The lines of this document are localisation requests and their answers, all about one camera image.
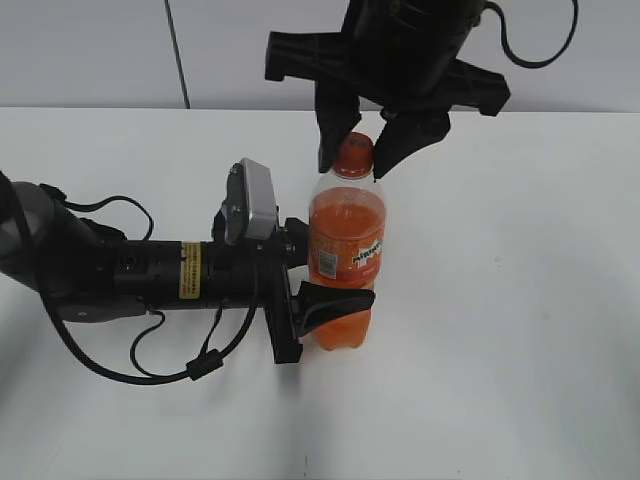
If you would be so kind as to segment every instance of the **bottle cap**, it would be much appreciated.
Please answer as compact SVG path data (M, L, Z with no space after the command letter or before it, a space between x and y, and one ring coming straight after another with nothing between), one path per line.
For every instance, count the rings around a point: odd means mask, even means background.
M341 177L364 177L373 169L373 142L362 133L351 132L340 146L333 171Z

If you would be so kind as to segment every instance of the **orange liquid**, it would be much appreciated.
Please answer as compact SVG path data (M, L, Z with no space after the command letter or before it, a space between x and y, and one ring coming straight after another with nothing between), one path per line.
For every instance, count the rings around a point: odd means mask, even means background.
M311 235L318 232L337 242L367 239L376 232L382 233L385 215L384 203L378 196L356 188L334 188L319 194L312 202ZM320 275L316 259L309 259L311 282L326 287L373 290L377 274L377 268L363 268L354 271L350 281L334 280ZM364 342L370 321L371 310L354 313L317 328L314 337L326 350L357 348Z

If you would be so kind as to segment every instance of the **white tabletop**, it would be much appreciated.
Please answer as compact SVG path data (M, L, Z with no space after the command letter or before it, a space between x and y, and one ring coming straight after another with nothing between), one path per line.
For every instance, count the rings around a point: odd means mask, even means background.
M360 130L377 136L382 121ZM616 479L640 476L640 115L453 115L382 182L365 345L276 366L262 313L226 366L133 387L74 361L38 297L0 278L0 478ZM282 216L317 180L311 113L0 109L0 162L87 203L131 195L156 239L207 239L229 166L272 169ZM135 238L135 209L96 215ZM304 272L298 271L300 279ZM229 312L225 345L243 312ZM211 312L141 344L184 367ZM131 372L148 317L74 325Z

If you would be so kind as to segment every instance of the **orange soda bottle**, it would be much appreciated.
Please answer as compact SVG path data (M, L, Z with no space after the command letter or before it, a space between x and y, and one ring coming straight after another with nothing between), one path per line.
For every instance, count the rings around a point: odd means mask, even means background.
M322 176L309 207L309 278L334 288L373 290L380 270L386 208L373 179L373 143L353 132L330 172ZM333 320L314 331L327 350L364 342L371 310Z

